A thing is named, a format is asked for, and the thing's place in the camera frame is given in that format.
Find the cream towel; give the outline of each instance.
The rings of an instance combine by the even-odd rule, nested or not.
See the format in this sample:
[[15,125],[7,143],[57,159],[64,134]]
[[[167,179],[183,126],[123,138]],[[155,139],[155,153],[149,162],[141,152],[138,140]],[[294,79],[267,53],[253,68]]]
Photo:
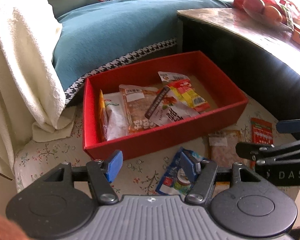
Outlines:
[[74,109],[62,113],[66,97],[51,62],[61,29],[47,0],[0,0],[0,173],[7,177],[32,136],[70,136]]

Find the houndstooth trim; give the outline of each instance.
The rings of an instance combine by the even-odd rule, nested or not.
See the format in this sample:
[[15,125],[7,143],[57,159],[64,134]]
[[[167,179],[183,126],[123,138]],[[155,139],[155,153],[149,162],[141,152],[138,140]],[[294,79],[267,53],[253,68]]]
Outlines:
[[66,91],[66,105],[71,101],[71,99],[76,95],[76,93],[82,88],[84,81],[87,77],[90,77],[92,75],[98,74],[100,72],[104,72],[110,69],[118,68],[127,64],[132,63],[133,61],[140,59],[146,55],[149,55],[153,52],[167,49],[170,47],[173,47],[177,44],[177,39],[173,38],[166,41],[161,41],[158,43],[155,43],[153,45],[144,47],[142,49],[135,50],[131,53],[128,53],[127,55],[124,55],[120,58],[117,58],[101,67],[98,67],[97,69],[94,69],[90,71],[89,73],[86,73],[84,76],[80,77],[75,81]]

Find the red packet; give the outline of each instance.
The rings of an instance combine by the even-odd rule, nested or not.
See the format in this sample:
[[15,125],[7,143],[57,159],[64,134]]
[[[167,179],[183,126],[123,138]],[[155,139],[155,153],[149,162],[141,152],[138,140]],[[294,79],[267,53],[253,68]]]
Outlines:
[[[273,144],[272,123],[261,119],[251,118],[252,142],[262,144]],[[250,162],[254,169],[255,162]]]

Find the gray ribbed plate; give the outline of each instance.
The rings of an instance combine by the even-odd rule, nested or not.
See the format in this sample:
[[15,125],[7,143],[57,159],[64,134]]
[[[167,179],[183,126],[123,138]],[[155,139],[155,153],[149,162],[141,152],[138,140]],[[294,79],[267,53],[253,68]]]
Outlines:
[[[94,219],[66,240],[240,240],[219,228],[203,207],[179,196],[124,196],[102,206]],[[278,240],[292,240],[288,235]]]

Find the red box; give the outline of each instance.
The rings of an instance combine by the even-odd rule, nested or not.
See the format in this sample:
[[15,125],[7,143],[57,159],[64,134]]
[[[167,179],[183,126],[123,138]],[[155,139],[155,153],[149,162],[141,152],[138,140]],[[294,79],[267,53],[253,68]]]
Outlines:
[[[161,83],[158,71],[194,75],[218,108],[172,124],[102,142],[99,136],[99,91],[119,91],[120,84],[150,86]],[[83,149],[94,159],[122,150],[125,160],[169,148],[220,130],[239,119],[248,103],[241,90],[200,51],[151,59],[96,74],[86,79],[83,98]]]

